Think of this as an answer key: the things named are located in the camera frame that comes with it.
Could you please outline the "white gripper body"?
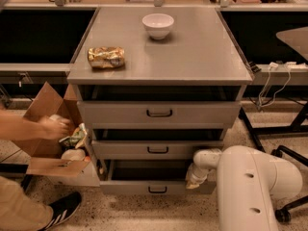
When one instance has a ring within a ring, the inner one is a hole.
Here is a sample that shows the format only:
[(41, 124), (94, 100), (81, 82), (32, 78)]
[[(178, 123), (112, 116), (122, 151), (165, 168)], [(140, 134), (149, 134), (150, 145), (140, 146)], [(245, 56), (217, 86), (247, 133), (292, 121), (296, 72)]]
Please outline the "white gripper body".
[(197, 167), (196, 164), (190, 164), (186, 173), (186, 184), (190, 181), (201, 185), (207, 180), (208, 174), (208, 169), (202, 169)]

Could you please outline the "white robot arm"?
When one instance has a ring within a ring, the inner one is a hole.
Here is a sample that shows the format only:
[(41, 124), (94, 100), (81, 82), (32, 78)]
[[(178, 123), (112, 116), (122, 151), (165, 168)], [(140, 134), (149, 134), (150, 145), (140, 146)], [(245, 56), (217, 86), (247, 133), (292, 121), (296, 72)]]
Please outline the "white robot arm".
[(291, 162), (251, 147), (203, 149), (193, 154), (187, 187), (216, 173), (219, 231), (279, 231), (272, 201), (300, 193), (303, 180)]

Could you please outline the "person's forearm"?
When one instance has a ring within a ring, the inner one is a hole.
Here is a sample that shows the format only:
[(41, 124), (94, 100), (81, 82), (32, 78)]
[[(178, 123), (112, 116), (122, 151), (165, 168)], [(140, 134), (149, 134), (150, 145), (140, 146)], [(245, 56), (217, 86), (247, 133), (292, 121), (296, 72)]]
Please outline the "person's forearm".
[(7, 141), (25, 141), (42, 139), (43, 127), (8, 111), (0, 111), (0, 139)]

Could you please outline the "person's hand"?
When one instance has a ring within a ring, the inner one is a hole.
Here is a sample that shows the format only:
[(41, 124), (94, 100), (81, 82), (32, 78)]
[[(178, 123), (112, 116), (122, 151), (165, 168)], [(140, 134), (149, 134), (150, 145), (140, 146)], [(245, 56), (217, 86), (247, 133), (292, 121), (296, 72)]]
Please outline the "person's hand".
[(39, 137), (45, 140), (58, 140), (69, 134), (70, 121), (59, 115), (45, 116), (39, 122)]

